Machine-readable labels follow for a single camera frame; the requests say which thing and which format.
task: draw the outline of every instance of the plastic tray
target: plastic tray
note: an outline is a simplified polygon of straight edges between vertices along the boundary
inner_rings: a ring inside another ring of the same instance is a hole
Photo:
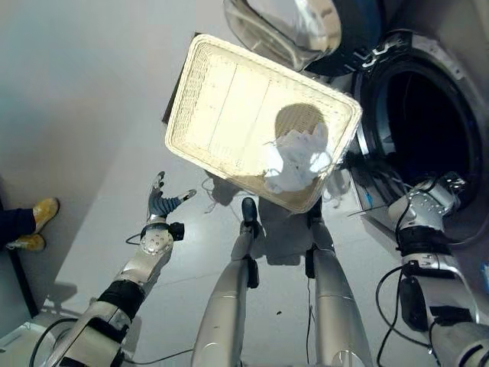
[[[361,107],[352,98],[242,47],[202,34],[193,39],[165,144],[176,155],[294,213],[309,210],[355,136]],[[267,144],[291,129],[327,131],[332,164],[306,189],[264,186]]]

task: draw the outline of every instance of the dark pants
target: dark pants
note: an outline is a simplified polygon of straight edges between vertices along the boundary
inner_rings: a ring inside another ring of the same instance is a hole
[[[30,235],[36,229],[32,209],[0,211],[0,248],[13,242],[21,235]]]

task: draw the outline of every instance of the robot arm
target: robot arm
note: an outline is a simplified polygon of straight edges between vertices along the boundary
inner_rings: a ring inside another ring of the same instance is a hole
[[[406,276],[400,284],[403,319],[426,335],[443,366],[489,365],[489,327],[480,323],[477,301],[443,228],[463,185],[447,174],[414,187],[389,208]]]
[[[136,253],[51,353],[47,366],[121,365],[122,340],[161,268],[170,260],[173,241],[183,239],[183,224],[169,225],[167,216],[196,194],[190,190],[174,198],[163,198],[163,185],[164,172],[160,172],[149,196],[149,217]]]

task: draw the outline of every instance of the door glass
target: door glass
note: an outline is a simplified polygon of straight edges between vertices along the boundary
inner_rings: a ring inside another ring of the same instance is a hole
[[[229,27],[248,49],[297,71],[341,42],[331,0],[225,0],[224,7]]]

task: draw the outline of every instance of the washing machine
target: washing machine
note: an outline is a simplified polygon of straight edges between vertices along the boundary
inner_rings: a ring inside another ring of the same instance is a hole
[[[297,71],[330,80],[352,75],[348,92],[364,113],[345,165],[364,215],[379,230],[394,230],[387,208],[403,195],[400,182],[415,185],[449,171],[466,181],[446,233],[471,285],[485,291],[489,1],[290,2],[305,15],[292,24],[299,31],[287,33],[294,17],[287,2],[272,14],[259,8],[264,2],[226,0],[226,11],[235,12],[228,23],[245,46]]]

